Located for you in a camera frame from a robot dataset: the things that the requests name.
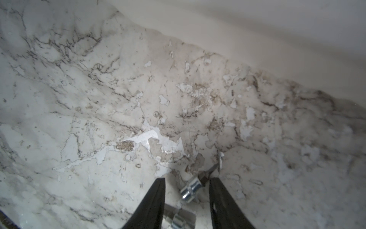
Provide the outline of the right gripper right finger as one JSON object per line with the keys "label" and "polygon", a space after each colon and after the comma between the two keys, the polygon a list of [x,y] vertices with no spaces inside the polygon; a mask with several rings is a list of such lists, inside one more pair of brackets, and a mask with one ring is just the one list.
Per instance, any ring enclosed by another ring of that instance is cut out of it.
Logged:
{"label": "right gripper right finger", "polygon": [[214,229],[254,229],[223,182],[217,177],[210,180],[209,201]]}

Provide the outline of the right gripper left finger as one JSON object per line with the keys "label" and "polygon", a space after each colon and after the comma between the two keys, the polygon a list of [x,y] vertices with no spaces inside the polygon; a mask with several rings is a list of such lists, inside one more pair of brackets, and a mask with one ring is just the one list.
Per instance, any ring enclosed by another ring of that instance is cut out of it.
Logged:
{"label": "right gripper left finger", "polygon": [[122,229],[160,229],[165,209],[165,178],[157,178]]}

